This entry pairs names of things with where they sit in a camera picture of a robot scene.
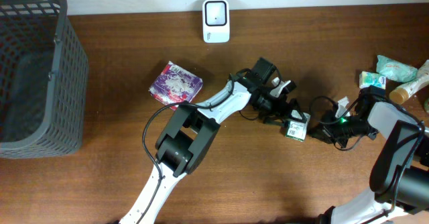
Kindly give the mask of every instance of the gray plastic basket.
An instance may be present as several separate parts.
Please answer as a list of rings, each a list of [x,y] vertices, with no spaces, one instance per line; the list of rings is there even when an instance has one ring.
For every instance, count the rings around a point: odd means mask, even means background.
[[[88,59],[66,0],[0,0],[0,157],[82,145]]]

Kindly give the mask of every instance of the wooden surface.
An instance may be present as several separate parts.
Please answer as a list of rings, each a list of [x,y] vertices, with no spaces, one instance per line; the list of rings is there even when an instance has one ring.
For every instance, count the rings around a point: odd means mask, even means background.
[[[154,13],[70,18],[90,62],[84,144],[61,158],[0,160],[1,223],[106,223],[131,208],[152,169],[141,131],[162,105],[148,93],[169,60],[200,76],[196,101],[221,90],[228,73],[272,61],[298,88],[303,109],[317,95],[357,97],[357,75],[383,54],[419,67],[429,59],[429,4],[231,12],[231,41],[205,44],[201,15]],[[389,90],[397,85],[389,83]],[[406,102],[429,120],[427,89]],[[154,143],[171,111],[151,125]],[[254,116],[251,109],[244,114]],[[306,219],[364,190],[385,140],[352,152],[238,114],[222,123],[200,167],[179,182],[159,223],[270,223]],[[425,223],[428,213],[397,219]]]

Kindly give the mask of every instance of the green plastic bag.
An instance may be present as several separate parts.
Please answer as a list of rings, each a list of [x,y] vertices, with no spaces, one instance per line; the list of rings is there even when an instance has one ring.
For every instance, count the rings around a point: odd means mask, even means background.
[[[409,82],[414,80],[417,68],[402,64],[385,56],[377,56],[377,72],[387,77],[387,79],[397,82]]]

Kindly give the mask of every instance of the purple snack package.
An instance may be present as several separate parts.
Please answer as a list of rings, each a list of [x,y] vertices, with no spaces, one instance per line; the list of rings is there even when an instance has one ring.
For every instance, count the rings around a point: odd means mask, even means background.
[[[150,86],[155,99],[168,105],[182,101],[191,102],[202,88],[202,79],[182,67],[168,62],[167,66]]]

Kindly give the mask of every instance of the wooden table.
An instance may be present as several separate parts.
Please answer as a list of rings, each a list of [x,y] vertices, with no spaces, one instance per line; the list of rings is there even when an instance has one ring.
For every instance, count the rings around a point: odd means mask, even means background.
[[[196,101],[221,90],[228,73],[263,56],[298,88],[303,109],[317,95],[357,97],[357,76],[383,54],[419,67],[429,59],[429,4],[311,7],[231,12],[231,40],[202,41],[200,12],[70,17],[90,62],[83,147],[61,158],[0,160],[0,222],[106,223],[131,208],[152,169],[141,132],[161,103],[149,85],[169,60],[201,77]],[[390,82],[388,90],[397,83]],[[406,102],[429,120],[425,89]],[[151,125],[154,142],[169,119]],[[251,109],[244,114],[254,116]],[[200,167],[179,182],[159,223],[271,223],[308,220],[369,184],[385,140],[352,152],[238,114],[222,123]],[[425,223],[428,213],[397,219]]]

